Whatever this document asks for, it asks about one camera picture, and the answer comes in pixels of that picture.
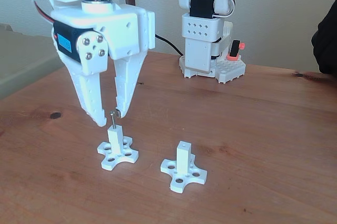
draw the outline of white lego baseplate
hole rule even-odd
[[[191,144],[180,141],[177,147],[177,160],[164,159],[160,171],[172,177],[170,189],[182,193],[189,183],[204,185],[207,179],[207,171],[199,169],[194,164],[195,155],[191,154]]]
[[[179,59],[179,65],[184,77],[191,78],[193,76],[205,76],[210,78],[216,78],[219,83],[226,83],[232,81],[235,78],[239,78],[244,75],[246,70],[246,64],[242,62],[241,56],[237,61],[229,61],[224,57],[219,57],[211,61],[210,73],[200,73],[194,70],[190,70],[185,67],[185,56],[181,56]]]

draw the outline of bolt head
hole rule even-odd
[[[84,45],[89,45],[89,44],[90,44],[89,38],[84,38],[84,39],[82,40],[82,43],[83,43]]]
[[[99,43],[103,42],[103,36],[101,36],[101,35],[97,36],[96,39],[97,39],[97,42],[99,42]]]
[[[85,54],[85,58],[87,60],[90,60],[93,57],[93,54],[91,54],[90,52],[88,52],[87,54]]]
[[[98,52],[100,57],[103,57],[105,55],[105,50],[100,49],[100,51]]]

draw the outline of blue label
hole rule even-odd
[[[60,34],[57,34],[57,38],[58,38],[58,43],[63,48],[65,48],[67,51],[72,53],[72,44],[70,43],[70,41],[67,38],[65,38],[64,36],[61,36]]]

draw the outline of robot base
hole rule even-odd
[[[216,78],[219,83],[226,83],[228,81],[232,81],[235,78],[239,78],[241,75],[244,75],[246,70],[246,64],[242,62],[240,56],[237,61],[229,61],[223,57],[212,60],[211,71],[208,74],[186,68],[185,56],[180,57],[179,66],[184,74],[184,77],[191,78],[193,76],[205,76]]]
[[[109,142],[102,142],[97,152],[105,155],[101,165],[105,170],[112,170],[120,162],[135,163],[138,159],[138,151],[130,148],[132,138],[123,136],[122,126],[111,126],[108,130]]]
[[[170,189],[182,193],[189,183],[204,185],[207,171],[199,169],[194,164],[195,155],[191,154],[191,144],[180,141],[177,147],[177,161],[164,159],[160,165],[160,171],[172,177]]]

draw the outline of robotic arm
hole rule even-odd
[[[130,106],[147,50],[155,46],[154,13],[111,0],[49,0],[52,38],[67,67],[82,108],[99,125],[106,124],[100,73],[114,60],[117,115]]]
[[[179,65],[184,76],[215,77],[226,83],[243,75],[245,64],[238,52],[244,44],[231,41],[233,24],[223,18],[233,13],[235,0],[179,0],[179,5],[189,10],[182,16],[185,55]]]

